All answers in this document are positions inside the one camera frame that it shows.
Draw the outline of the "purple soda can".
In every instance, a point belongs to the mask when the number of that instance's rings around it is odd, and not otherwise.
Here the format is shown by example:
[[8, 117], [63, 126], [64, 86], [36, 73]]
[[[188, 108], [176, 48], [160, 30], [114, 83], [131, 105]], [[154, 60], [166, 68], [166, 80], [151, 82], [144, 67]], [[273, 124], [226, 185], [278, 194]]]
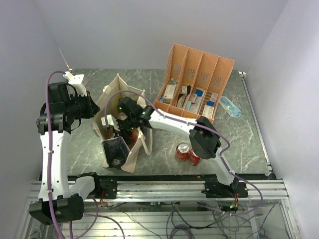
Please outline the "purple soda can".
[[117, 115], [117, 119], [118, 120], [125, 120], [125, 119], [127, 119], [127, 115], [125, 113], [121, 112]]

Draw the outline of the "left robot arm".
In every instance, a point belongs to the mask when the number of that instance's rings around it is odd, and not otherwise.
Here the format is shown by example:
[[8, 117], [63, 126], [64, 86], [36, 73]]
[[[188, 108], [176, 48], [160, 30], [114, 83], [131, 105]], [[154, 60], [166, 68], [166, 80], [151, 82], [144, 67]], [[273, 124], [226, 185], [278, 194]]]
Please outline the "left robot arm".
[[84, 201], [96, 198], [102, 186], [97, 173], [77, 176], [69, 186], [67, 148], [71, 126], [75, 120], [90, 119], [100, 108], [81, 83], [52, 83], [48, 85], [48, 103], [43, 104], [36, 121], [43, 148], [42, 184], [38, 201], [30, 204], [30, 215], [44, 225], [79, 220], [84, 214]]

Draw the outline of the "cream canvas tote bag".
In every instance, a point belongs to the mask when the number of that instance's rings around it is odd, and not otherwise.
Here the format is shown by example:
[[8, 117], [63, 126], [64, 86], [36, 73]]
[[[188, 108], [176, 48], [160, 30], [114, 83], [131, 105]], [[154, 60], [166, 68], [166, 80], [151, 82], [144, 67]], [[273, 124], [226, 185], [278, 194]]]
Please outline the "cream canvas tote bag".
[[114, 129], [103, 128], [101, 117], [112, 115], [117, 119], [120, 113], [119, 101], [124, 97], [130, 97], [138, 105], [144, 108], [147, 103], [142, 96], [144, 90], [127, 85], [117, 75], [114, 80], [103, 88], [103, 93], [96, 105], [100, 111], [92, 119], [93, 132], [100, 138], [102, 152], [104, 154], [103, 168], [118, 169], [133, 173], [137, 163], [139, 149], [142, 147], [147, 155], [152, 153], [153, 131], [149, 128], [137, 128], [138, 139], [134, 145], [128, 145], [127, 140], [115, 135]]

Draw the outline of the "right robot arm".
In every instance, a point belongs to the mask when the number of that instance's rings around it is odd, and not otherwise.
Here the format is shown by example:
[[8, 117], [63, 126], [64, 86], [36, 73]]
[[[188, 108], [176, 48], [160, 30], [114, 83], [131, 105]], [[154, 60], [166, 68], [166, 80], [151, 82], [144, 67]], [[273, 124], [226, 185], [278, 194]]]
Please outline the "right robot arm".
[[221, 134], [217, 132], [208, 118], [201, 116], [199, 119], [178, 117], [157, 109], [153, 105], [140, 106], [130, 97], [123, 98], [118, 103], [120, 113], [125, 119], [111, 119], [109, 123], [121, 135], [129, 135], [138, 127], [147, 127], [166, 130], [184, 137], [188, 137], [191, 148], [196, 156], [210, 160], [215, 170], [217, 181], [220, 184], [220, 193], [231, 197], [237, 192], [239, 180], [223, 157], [225, 149], [221, 146]]

